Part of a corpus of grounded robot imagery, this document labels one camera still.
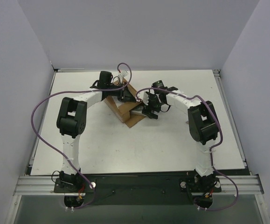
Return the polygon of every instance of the brown cardboard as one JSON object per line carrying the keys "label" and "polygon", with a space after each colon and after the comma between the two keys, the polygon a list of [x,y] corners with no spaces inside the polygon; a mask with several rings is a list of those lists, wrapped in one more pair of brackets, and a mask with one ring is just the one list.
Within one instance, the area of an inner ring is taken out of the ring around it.
{"label": "brown cardboard", "polygon": [[[128,85],[128,89],[130,93],[136,97],[136,90],[134,87],[132,87],[130,84]],[[130,114],[130,111],[138,106],[139,102],[125,102],[119,107],[117,107],[116,103],[114,102],[113,98],[111,96],[108,96],[104,102],[110,107],[110,109],[114,112],[114,114],[118,117],[118,119],[125,123],[129,128],[133,127],[135,124],[137,124],[139,121],[145,118],[143,115],[135,115]]]}

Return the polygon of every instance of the purple cable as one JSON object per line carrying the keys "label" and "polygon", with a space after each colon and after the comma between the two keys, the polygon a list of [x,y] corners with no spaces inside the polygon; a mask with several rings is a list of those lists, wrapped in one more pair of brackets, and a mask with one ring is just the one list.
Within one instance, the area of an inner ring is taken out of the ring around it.
{"label": "purple cable", "polygon": [[57,149],[56,147],[54,147],[53,145],[51,145],[50,143],[48,143],[39,133],[38,133],[38,131],[36,130],[36,128],[35,128],[35,126],[34,126],[34,113],[35,113],[35,111],[37,110],[37,108],[43,103],[43,102],[45,102],[46,100],[48,100],[48,99],[50,99],[51,97],[54,97],[54,96],[57,96],[57,95],[60,95],[60,94],[64,94],[64,93],[87,93],[87,92],[98,92],[98,91],[117,91],[117,90],[121,90],[121,89],[123,89],[123,88],[125,88],[129,83],[130,83],[130,81],[132,80],[132,70],[131,70],[131,68],[130,68],[130,66],[127,64],[127,63],[124,63],[124,62],[122,62],[122,63],[119,63],[118,65],[117,65],[117,70],[119,70],[119,67],[120,67],[120,65],[122,65],[122,64],[124,64],[125,66],[127,66],[128,67],[128,69],[129,69],[129,71],[130,71],[130,79],[129,79],[129,81],[124,85],[124,86],[122,86],[122,87],[120,87],[120,88],[117,88],[117,89],[110,89],[110,90],[98,90],[98,89],[96,89],[96,90],[89,90],[89,91],[62,91],[62,92],[57,92],[57,93],[54,93],[54,94],[52,94],[52,95],[50,95],[50,96],[48,96],[47,98],[45,98],[44,100],[42,100],[41,102],[39,102],[36,106],[35,106],[35,108],[33,109],[33,111],[32,111],[32,113],[31,113],[31,126],[32,126],[32,129],[33,129],[33,131],[34,131],[34,133],[36,134],[36,136],[40,139],[40,140],[42,140],[47,146],[49,146],[49,147],[51,147],[52,149],[54,149],[56,152],[58,152],[58,153],[60,153],[65,159],[67,159],[67,161],[69,162],[69,164],[70,164],[70,166],[92,187],[92,189],[93,189],[93,199],[90,201],[90,202],[87,202],[87,203],[85,203],[85,204],[83,204],[83,205],[81,205],[81,206],[79,206],[79,207],[76,207],[75,209],[80,209],[80,208],[83,208],[83,207],[85,207],[85,206],[87,206],[87,205],[89,205],[89,204],[91,204],[93,201],[94,201],[94,199],[95,199],[95,196],[96,196],[96,191],[95,191],[95,189],[94,189],[94,187],[92,186],[92,184],[91,184],[91,182],[90,182],[90,180],[88,180],[87,179],[87,177],[86,176],[84,176],[72,163],[71,163],[71,161],[69,160],[69,158],[67,157],[67,155],[66,154],[64,154],[62,151],[60,151],[59,149]]}
{"label": "purple cable", "polygon": [[218,171],[218,170],[214,167],[214,158],[213,158],[212,150],[213,150],[214,147],[217,147],[217,146],[219,146],[219,145],[222,144],[222,142],[223,142],[223,133],[222,133],[221,125],[220,125],[218,119],[215,117],[214,113],[213,113],[212,110],[209,108],[209,106],[208,106],[208,104],[205,102],[205,100],[204,100],[202,97],[200,97],[199,95],[195,95],[195,96],[193,96],[193,97],[187,97],[187,96],[184,96],[184,95],[180,95],[180,94],[178,94],[178,93],[176,93],[176,92],[172,92],[172,91],[168,91],[168,90],[163,90],[163,89],[160,89],[160,88],[152,88],[152,87],[150,87],[150,88],[144,88],[144,89],[139,90],[139,91],[136,93],[136,99],[140,99],[140,98],[138,97],[138,94],[139,94],[140,92],[142,92],[142,91],[145,91],[145,90],[158,90],[158,91],[162,91],[162,92],[168,92],[168,93],[171,93],[171,94],[174,94],[174,95],[178,95],[178,96],[183,97],[183,98],[188,99],[188,100],[192,100],[192,99],[198,98],[198,99],[206,106],[206,108],[208,109],[208,112],[210,113],[210,115],[211,115],[212,118],[214,119],[214,121],[215,121],[215,123],[216,123],[216,125],[217,125],[217,127],[218,127],[218,129],[219,129],[219,132],[220,132],[220,141],[219,141],[217,144],[215,144],[215,145],[213,145],[213,146],[211,146],[211,147],[209,148],[209,151],[211,152],[211,153],[210,153],[210,161],[211,161],[211,165],[212,165],[214,171],[215,171],[217,174],[219,174],[219,175],[221,175],[221,176],[227,178],[228,180],[230,180],[230,181],[233,183],[233,185],[235,186],[235,189],[236,189],[236,197],[235,197],[235,200],[234,200],[231,204],[229,204],[229,205],[227,205],[227,206],[224,206],[224,207],[221,207],[221,208],[217,208],[217,209],[205,209],[205,208],[202,208],[202,207],[199,207],[199,208],[202,209],[202,210],[206,210],[206,211],[221,211],[221,210],[223,210],[223,209],[227,209],[227,208],[229,208],[229,207],[235,205],[235,203],[236,203],[237,200],[238,200],[238,188],[237,188],[236,183],[234,183],[234,181],[233,181],[230,177],[226,176],[225,174],[222,174],[220,171]]}

